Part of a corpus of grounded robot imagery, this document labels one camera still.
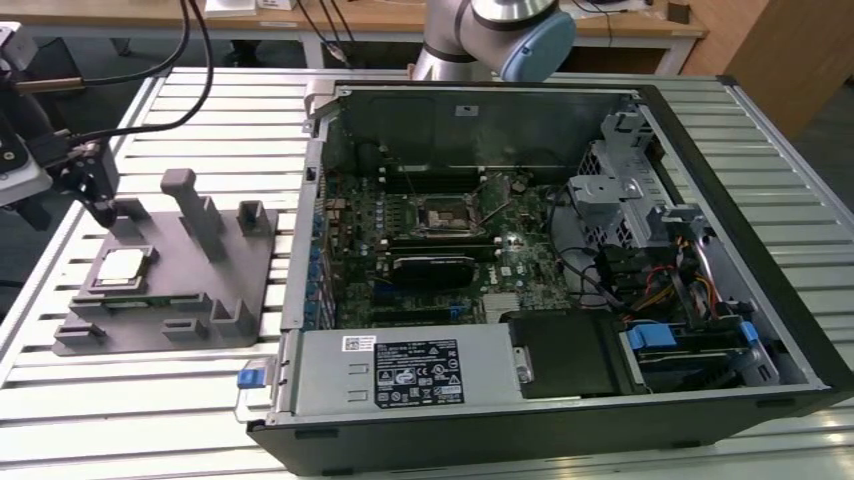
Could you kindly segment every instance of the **black cable on table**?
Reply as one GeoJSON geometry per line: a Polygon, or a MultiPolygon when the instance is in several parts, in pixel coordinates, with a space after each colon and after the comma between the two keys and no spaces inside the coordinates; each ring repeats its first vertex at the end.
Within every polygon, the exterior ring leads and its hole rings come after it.
{"type": "Polygon", "coordinates": [[[187,0],[179,0],[182,6],[182,17],[183,17],[183,26],[182,26],[182,40],[178,43],[178,47],[173,52],[173,55],[159,64],[151,67],[149,70],[143,70],[142,72],[133,73],[130,75],[118,75],[115,77],[106,78],[85,78],[83,85],[87,87],[101,87],[105,85],[117,85],[119,83],[133,82],[135,80],[143,80],[145,78],[157,75],[167,68],[170,68],[181,56],[185,54],[185,50],[187,49],[187,44],[190,43],[190,13],[187,12],[187,0]]]}
{"type": "Polygon", "coordinates": [[[187,111],[185,116],[179,118],[177,121],[171,123],[165,123],[161,125],[145,125],[142,127],[130,127],[130,128],[117,128],[110,130],[101,130],[98,132],[91,132],[83,135],[79,135],[73,138],[73,143],[75,145],[82,145],[93,140],[103,140],[111,137],[117,137],[119,135],[135,135],[139,133],[150,133],[150,132],[163,132],[166,130],[171,130],[174,128],[185,125],[190,119],[199,113],[202,110],[202,106],[211,95],[211,88],[214,87],[214,48],[211,46],[211,36],[209,33],[209,27],[205,23],[205,15],[199,10],[199,5],[197,4],[197,0],[183,0],[190,2],[190,8],[193,9],[194,16],[197,17],[197,21],[199,22],[199,30],[202,31],[202,38],[205,41],[205,60],[207,63],[207,76],[205,80],[205,88],[202,89],[202,95],[199,95],[199,100],[193,108],[187,111]]]}
{"type": "Polygon", "coordinates": [[[326,17],[326,21],[330,23],[330,28],[333,29],[333,35],[335,36],[335,44],[338,45],[338,48],[343,49],[342,37],[338,35],[338,28],[335,28],[335,22],[333,21],[330,10],[326,7],[326,2],[323,0],[318,0],[318,3],[321,4],[321,9],[323,10],[323,16],[326,17]]]}
{"type": "Polygon", "coordinates": [[[576,4],[576,6],[582,12],[602,13],[605,15],[605,23],[609,26],[609,48],[612,48],[612,45],[614,45],[614,29],[612,28],[612,14],[626,13],[629,12],[629,9],[624,8],[622,10],[602,10],[602,7],[600,7],[600,5],[592,2],[590,4],[596,8],[596,10],[590,10],[585,8],[581,3],[578,3],[578,0],[573,0],[573,3],[576,4]]]}
{"type": "Polygon", "coordinates": [[[325,47],[330,48],[330,42],[323,36],[323,34],[321,33],[321,29],[318,28],[318,25],[315,24],[315,21],[313,20],[311,15],[309,15],[309,10],[306,10],[306,7],[303,5],[303,0],[297,0],[297,6],[303,12],[303,17],[306,17],[306,21],[309,22],[311,29],[315,31],[315,35],[318,35],[318,38],[321,39],[321,43],[323,44],[325,47]]]}
{"type": "Polygon", "coordinates": [[[338,13],[339,18],[342,19],[342,23],[345,24],[345,30],[347,30],[347,36],[350,37],[350,41],[355,42],[357,39],[353,36],[353,30],[350,29],[350,25],[347,24],[347,19],[345,18],[342,9],[338,8],[338,2],[335,0],[330,0],[330,2],[333,3],[333,8],[335,9],[335,13],[338,13]]]}

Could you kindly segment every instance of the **wooden table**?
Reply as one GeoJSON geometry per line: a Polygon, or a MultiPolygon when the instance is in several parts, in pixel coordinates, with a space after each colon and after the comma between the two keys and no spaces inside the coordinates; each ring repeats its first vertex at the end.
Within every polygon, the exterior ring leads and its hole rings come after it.
{"type": "MultiPolygon", "coordinates": [[[[358,41],[422,42],[424,2],[338,0],[358,41]]],[[[330,25],[313,0],[306,8],[319,28],[330,25]]],[[[0,20],[22,22],[33,35],[53,37],[177,38],[181,28],[178,0],[3,0],[0,20]]],[[[678,74],[696,41],[706,34],[700,23],[682,25],[652,13],[578,20],[577,46],[666,50],[657,73],[678,74]]],[[[323,68],[323,46],[299,10],[259,9],[253,17],[209,19],[214,38],[299,40],[309,68],[323,68]]]]}

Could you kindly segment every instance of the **black cable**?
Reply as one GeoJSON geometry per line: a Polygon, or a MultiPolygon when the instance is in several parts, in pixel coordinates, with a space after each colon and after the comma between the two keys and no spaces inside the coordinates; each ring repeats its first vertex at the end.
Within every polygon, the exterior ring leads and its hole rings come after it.
{"type": "Polygon", "coordinates": [[[303,0],[297,0],[297,6],[299,7],[301,11],[303,12],[303,17],[306,17],[306,21],[309,22],[309,25],[311,25],[311,29],[315,31],[315,34],[318,35],[318,38],[321,39],[321,43],[323,44],[323,46],[326,48],[330,48],[330,42],[327,41],[326,37],[321,33],[321,30],[318,29],[318,25],[315,25],[315,21],[311,19],[311,15],[309,15],[309,11],[306,10],[306,7],[303,6],[303,0]]]}
{"type": "Polygon", "coordinates": [[[342,37],[338,35],[338,28],[335,28],[335,22],[333,21],[330,10],[326,8],[326,2],[323,0],[318,0],[318,3],[321,4],[321,8],[323,9],[323,16],[326,17],[326,21],[330,22],[330,28],[333,29],[333,35],[335,36],[335,44],[338,45],[338,48],[342,48],[342,37]]]}
{"type": "Polygon", "coordinates": [[[91,78],[91,79],[85,78],[83,85],[86,85],[87,87],[101,87],[105,85],[117,85],[119,83],[127,83],[135,80],[142,80],[145,78],[151,77],[153,75],[157,75],[158,73],[165,71],[167,68],[170,68],[175,64],[181,56],[185,54],[185,50],[187,49],[187,44],[190,43],[190,13],[187,12],[187,0],[179,0],[179,3],[182,6],[182,16],[183,16],[185,22],[183,22],[183,30],[182,30],[182,40],[178,43],[178,47],[175,48],[173,55],[170,55],[170,57],[159,65],[155,65],[149,70],[143,70],[142,72],[137,72],[130,75],[119,75],[115,77],[91,78]]]}
{"type": "Polygon", "coordinates": [[[612,28],[612,14],[613,13],[626,13],[626,12],[629,12],[629,9],[624,8],[622,10],[602,10],[602,7],[600,7],[600,5],[597,5],[596,3],[592,2],[590,4],[596,8],[596,10],[589,10],[588,8],[585,8],[582,6],[581,3],[578,3],[578,0],[573,0],[573,3],[576,4],[576,6],[578,7],[578,9],[582,12],[602,13],[605,15],[605,23],[609,26],[609,48],[612,48],[612,45],[614,45],[614,29],[612,28]]]}
{"type": "Polygon", "coordinates": [[[25,288],[25,282],[18,280],[0,280],[0,287],[3,288],[25,288]]]}
{"type": "Polygon", "coordinates": [[[605,299],[605,301],[621,312],[632,312],[632,309],[626,306],[626,304],[612,294],[612,292],[609,291],[608,288],[605,288],[605,286],[597,282],[582,270],[580,270],[570,262],[566,261],[566,259],[564,258],[564,255],[561,254],[561,252],[558,251],[558,248],[556,247],[556,241],[554,241],[554,237],[552,234],[552,226],[553,226],[553,220],[554,220],[554,211],[558,208],[558,200],[560,197],[564,196],[564,193],[566,192],[566,186],[564,186],[557,192],[556,192],[556,199],[553,200],[553,205],[552,205],[552,214],[549,216],[549,220],[548,220],[548,234],[549,234],[549,245],[552,246],[552,250],[556,253],[556,257],[558,258],[558,261],[564,264],[565,268],[568,268],[576,275],[578,275],[582,278],[582,282],[585,280],[588,280],[588,282],[590,282],[590,285],[593,285],[593,287],[597,289],[597,291],[600,292],[600,294],[602,295],[602,298],[605,299]]]}
{"type": "Polygon", "coordinates": [[[335,9],[335,13],[338,13],[338,17],[342,19],[342,23],[345,24],[345,30],[347,30],[347,36],[350,37],[350,41],[355,42],[357,39],[353,36],[353,30],[350,29],[350,25],[347,24],[347,19],[345,18],[345,14],[342,13],[341,8],[338,8],[338,2],[335,0],[330,0],[333,3],[333,8],[335,9]]]}
{"type": "Polygon", "coordinates": [[[214,87],[214,47],[211,46],[211,36],[209,34],[209,27],[205,23],[205,15],[199,10],[199,5],[197,4],[197,0],[186,0],[190,2],[190,7],[193,9],[194,15],[197,17],[197,21],[199,22],[199,30],[202,31],[202,38],[205,40],[205,60],[207,63],[207,76],[205,79],[205,88],[202,89],[202,95],[199,95],[199,100],[193,108],[187,111],[185,116],[175,120],[171,123],[165,123],[161,125],[146,125],[142,127],[130,127],[130,128],[117,128],[110,130],[101,130],[98,132],[91,132],[73,138],[73,143],[75,145],[82,145],[93,140],[102,140],[111,137],[117,137],[119,135],[134,135],[138,133],[150,133],[150,132],[163,132],[166,130],[171,130],[174,128],[185,125],[190,119],[199,113],[202,110],[202,106],[211,95],[211,88],[214,87]]]}
{"type": "MultiPolygon", "coordinates": [[[[588,265],[588,266],[582,269],[582,273],[584,273],[585,275],[588,275],[588,271],[589,271],[589,270],[592,270],[592,269],[594,269],[594,268],[597,268],[597,265],[596,265],[596,264],[593,264],[593,265],[588,265]]],[[[585,296],[588,296],[588,295],[598,295],[598,294],[596,294],[596,293],[590,293],[590,292],[586,292],[586,291],[585,291],[585,278],[586,278],[586,277],[582,277],[582,283],[580,284],[580,287],[581,287],[581,288],[580,288],[581,293],[580,293],[580,295],[578,295],[578,304],[580,304],[582,307],[585,307],[585,308],[602,308],[602,307],[608,307],[608,306],[609,306],[609,302],[602,302],[602,303],[593,303],[593,304],[590,304],[590,303],[585,303],[585,302],[582,301],[582,300],[585,299],[585,296]]]]}

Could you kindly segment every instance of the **floor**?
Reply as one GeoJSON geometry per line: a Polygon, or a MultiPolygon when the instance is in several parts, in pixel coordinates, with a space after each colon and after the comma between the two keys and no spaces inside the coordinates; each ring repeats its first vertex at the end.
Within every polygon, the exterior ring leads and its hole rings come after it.
{"type": "MultiPolygon", "coordinates": [[[[74,76],[66,45],[87,78],[145,70],[166,58],[174,48],[174,42],[169,40],[135,40],[131,43],[133,55],[119,57],[107,40],[73,39],[66,44],[54,39],[39,41],[43,48],[33,67],[41,78],[74,76]]],[[[227,65],[223,59],[230,49],[229,42],[214,42],[219,66],[227,65]]],[[[418,50],[416,44],[359,44],[361,58],[354,63],[362,68],[404,68],[416,61],[418,50]]],[[[302,47],[297,42],[265,42],[258,56],[266,67],[306,67],[302,47]]],[[[327,60],[329,64],[335,64],[331,58],[327,60]]],[[[205,66],[205,50],[199,42],[191,42],[178,64],[205,66]]],[[[74,132],[86,132],[115,126],[138,88],[139,82],[129,83],[57,99],[69,128],[74,132]]],[[[854,132],[854,87],[847,86],[794,144],[849,208],[854,208],[854,189],[851,188],[854,184],[854,168],[851,166],[854,161],[854,137],[851,132],[854,132]]],[[[70,205],[67,198],[50,192],[42,196],[42,200],[54,214],[53,227],[47,232],[34,231],[15,215],[0,214],[0,280],[27,279],[70,205]]],[[[0,318],[10,310],[17,293],[14,289],[0,288],[0,318]]]]}

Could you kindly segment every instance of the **metal bracket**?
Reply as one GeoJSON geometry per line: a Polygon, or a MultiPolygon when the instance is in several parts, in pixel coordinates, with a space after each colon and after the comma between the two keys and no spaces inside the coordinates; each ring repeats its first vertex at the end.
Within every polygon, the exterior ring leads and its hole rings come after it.
{"type": "Polygon", "coordinates": [[[310,120],[323,117],[330,112],[331,109],[325,107],[334,102],[335,98],[335,80],[313,80],[309,82],[303,105],[306,107],[306,116],[310,120]]]}
{"type": "Polygon", "coordinates": [[[657,206],[646,215],[650,225],[650,240],[668,240],[668,223],[692,223],[704,218],[704,211],[697,205],[678,205],[676,207],[657,206]]]}

